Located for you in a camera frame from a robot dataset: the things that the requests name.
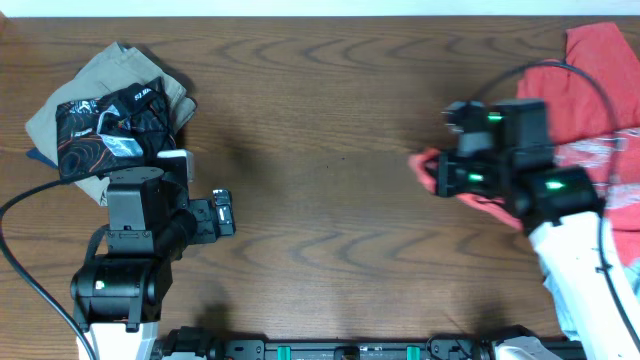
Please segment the red printed t-shirt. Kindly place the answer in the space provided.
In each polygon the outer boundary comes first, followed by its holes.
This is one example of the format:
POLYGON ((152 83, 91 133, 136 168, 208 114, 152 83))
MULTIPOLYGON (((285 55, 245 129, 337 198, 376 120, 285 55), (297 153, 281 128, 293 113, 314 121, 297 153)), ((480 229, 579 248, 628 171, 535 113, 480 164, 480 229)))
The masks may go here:
MULTIPOLYGON (((563 59, 521 66, 512 99, 546 104, 554 161, 584 168, 612 228, 620 262, 639 259, 639 61, 616 24, 596 23, 567 31, 563 59)), ((432 194, 432 170, 443 150, 429 148, 410 158, 418 180, 432 194)), ((523 230, 499 198, 453 196, 470 207, 523 230)))

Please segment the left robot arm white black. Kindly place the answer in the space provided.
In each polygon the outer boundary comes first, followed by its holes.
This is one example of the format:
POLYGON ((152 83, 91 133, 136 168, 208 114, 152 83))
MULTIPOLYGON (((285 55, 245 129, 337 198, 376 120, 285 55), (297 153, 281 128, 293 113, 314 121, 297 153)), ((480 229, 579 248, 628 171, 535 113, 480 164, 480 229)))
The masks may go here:
POLYGON ((191 245, 232 236, 232 195, 189 196, 183 170, 135 167, 110 174, 109 223, 71 281, 73 318, 93 359, 148 359, 158 336, 172 264, 191 245))

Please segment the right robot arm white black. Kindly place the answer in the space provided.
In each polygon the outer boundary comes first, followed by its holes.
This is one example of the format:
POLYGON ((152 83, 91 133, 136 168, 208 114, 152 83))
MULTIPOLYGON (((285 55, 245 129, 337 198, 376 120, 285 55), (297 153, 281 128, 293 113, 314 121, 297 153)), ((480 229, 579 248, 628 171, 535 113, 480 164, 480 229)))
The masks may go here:
POLYGON ((499 198, 555 280, 589 359, 639 356, 639 303, 586 170, 561 167, 539 99, 491 107, 456 101, 444 111, 457 134, 432 170, 440 197, 499 198))

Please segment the black orange patterned shorts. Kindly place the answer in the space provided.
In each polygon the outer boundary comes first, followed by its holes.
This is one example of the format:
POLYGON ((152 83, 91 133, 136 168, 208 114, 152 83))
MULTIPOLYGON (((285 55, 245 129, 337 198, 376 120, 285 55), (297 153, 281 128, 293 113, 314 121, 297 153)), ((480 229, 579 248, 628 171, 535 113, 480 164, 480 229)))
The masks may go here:
POLYGON ((69 101, 55 113, 62 179, 119 166, 142 166, 176 142, 163 79, 99 98, 69 101))

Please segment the khaki folded trousers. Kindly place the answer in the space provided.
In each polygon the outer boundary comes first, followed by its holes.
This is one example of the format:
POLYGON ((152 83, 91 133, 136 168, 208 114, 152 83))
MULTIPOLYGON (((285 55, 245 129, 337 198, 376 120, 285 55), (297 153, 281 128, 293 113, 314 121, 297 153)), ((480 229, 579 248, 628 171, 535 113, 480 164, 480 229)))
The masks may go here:
POLYGON ((56 165, 58 155, 55 113, 60 104, 97 99, 131 84, 145 85, 157 78, 162 80, 170 109, 171 126, 174 132, 178 132, 196 111, 196 103, 188 97, 186 87, 139 49, 126 48, 118 42, 95 55, 70 82, 57 89, 26 122, 26 132, 39 153, 56 165))

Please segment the dark blue folded garment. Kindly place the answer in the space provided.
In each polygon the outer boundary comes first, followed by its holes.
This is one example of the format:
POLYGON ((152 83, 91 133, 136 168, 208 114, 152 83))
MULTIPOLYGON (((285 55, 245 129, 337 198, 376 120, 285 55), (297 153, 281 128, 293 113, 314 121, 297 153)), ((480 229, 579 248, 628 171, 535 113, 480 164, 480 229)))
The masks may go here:
POLYGON ((51 161, 49 158, 47 158, 45 155, 43 155, 37 148, 32 148, 28 150, 26 152, 26 156, 29 159, 39 161, 52 169, 57 169, 57 165, 53 161, 51 161))

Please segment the light blue grey garment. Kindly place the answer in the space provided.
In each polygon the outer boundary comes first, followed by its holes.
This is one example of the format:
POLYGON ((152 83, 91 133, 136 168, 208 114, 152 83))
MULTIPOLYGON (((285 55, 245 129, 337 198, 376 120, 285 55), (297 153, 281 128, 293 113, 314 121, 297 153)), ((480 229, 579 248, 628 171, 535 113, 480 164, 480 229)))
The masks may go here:
MULTIPOLYGON (((563 334, 571 341, 579 341, 580 337, 577 332, 577 327, 575 326, 569 313, 568 306, 561 295, 559 286, 543 261, 540 261, 540 269, 544 277, 543 286, 550 292, 553 298, 557 320, 563 334)), ((636 258, 630 265, 624 266, 623 271, 636 300, 639 300, 639 259, 636 258)))

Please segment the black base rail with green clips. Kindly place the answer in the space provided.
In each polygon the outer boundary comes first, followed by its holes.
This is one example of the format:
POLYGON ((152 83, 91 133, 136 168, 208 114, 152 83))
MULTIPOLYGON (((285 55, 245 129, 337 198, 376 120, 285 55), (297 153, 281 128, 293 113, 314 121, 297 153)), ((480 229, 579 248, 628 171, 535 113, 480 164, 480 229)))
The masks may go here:
POLYGON ((222 340, 199 328, 182 327, 155 342, 151 360, 427 360, 584 359, 582 344, 540 339, 522 326, 487 338, 439 334, 415 341, 222 340))

